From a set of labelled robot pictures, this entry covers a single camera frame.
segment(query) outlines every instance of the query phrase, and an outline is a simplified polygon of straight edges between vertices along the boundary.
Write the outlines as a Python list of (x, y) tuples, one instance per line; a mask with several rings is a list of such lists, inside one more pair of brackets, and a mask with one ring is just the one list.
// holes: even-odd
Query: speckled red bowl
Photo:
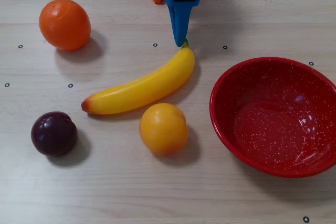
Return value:
[(283, 58), (256, 58), (216, 82), (210, 116), (240, 160), (280, 177), (307, 177), (336, 163), (336, 87)]

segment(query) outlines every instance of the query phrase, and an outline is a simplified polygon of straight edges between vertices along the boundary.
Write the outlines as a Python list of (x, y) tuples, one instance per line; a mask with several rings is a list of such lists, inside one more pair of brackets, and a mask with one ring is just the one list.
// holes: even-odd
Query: table surface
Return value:
[[(1, 224), (336, 222), (336, 168), (305, 179), (258, 172), (223, 146), (208, 111), (219, 76), (250, 58), (313, 62), (336, 82), (336, 0), (201, 0), (188, 33), (195, 72), (162, 100), (178, 105), (190, 127), (187, 148), (174, 158), (156, 158), (141, 142), (145, 108), (89, 117), (80, 107), (88, 95), (175, 55), (167, 7), (74, 0), (90, 17), (91, 40), (61, 52), (38, 27), (49, 1), (0, 0)], [(80, 141), (69, 155), (50, 159), (33, 147), (30, 129), (55, 110), (71, 116)]]

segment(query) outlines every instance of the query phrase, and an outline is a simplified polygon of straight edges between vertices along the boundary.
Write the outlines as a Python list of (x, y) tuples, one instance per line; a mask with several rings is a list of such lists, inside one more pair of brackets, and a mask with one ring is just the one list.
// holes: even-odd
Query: orange fruit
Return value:
[(85, 45), (91, 33), (89, 16), (71, 0), (54, 0), (47, 4), (40, 14), (39, 26), (50, 44), (67, 51)]
[(141, 117), (140, 137), (155, 154), (167, 156), (179, 152), (188, 140), (183, 112), (168, 103), (151, 106)]

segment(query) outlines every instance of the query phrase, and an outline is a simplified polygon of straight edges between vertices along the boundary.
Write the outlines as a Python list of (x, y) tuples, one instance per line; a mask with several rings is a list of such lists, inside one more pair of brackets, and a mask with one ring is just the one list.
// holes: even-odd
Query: toy fruit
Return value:
[(39, 18), (44, 38), (61, 50), (76, 50), (88, 42), (90, 20), (85, 10), (71, 0), (54, 0), (47, 4)]
[(85, 112), (106, 115), (137, 109), (180, 87), (192, 74), (195, 55), (186, 40), (182, 49), (167, 64), (138, 80), (91, 95), (82, 103)]
[(167, 156), (179, 152), (188, 140), (183, 112), (168, 103), (151, 106), (141, 118), (140, 137), (155, 154)]
[(70, 152), (78, 138), (77, 128), (63, 112), (42, 115), (31, 129), (35, 148), (46, 156), (62, 156)]

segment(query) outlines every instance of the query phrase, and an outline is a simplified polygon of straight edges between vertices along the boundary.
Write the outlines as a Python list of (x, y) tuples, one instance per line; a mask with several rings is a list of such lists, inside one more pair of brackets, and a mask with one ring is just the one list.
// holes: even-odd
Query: yellow banana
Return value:
[(117, 114), (155, 102), (179, 88), (192, 74), (195, 55), (186, 40), (175, 57), (158, 70), (117, 87), (97, 92), (82, 103), (85, 112)]

